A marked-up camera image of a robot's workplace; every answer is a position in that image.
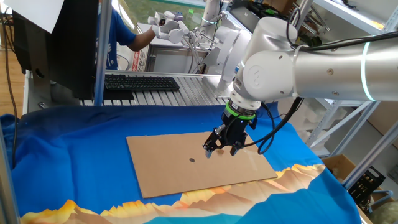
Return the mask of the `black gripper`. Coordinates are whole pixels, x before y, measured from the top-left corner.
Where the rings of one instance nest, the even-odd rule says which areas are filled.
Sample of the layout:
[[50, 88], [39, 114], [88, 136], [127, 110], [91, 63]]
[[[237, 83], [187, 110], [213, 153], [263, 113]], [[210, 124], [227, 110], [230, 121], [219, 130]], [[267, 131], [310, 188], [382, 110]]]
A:
[[237, 152], [244, 148], [247, 134], [246, 126], [250, 119], [250, 112], [235, 115], [224, 111], [221, 120], [223, 124], [214, 128], [208, 139], [203, 143], [205, 155], [209, 159], [216, 149], [222, 149], [225, 146], [231, 146], [230, 154], [235, 156]]

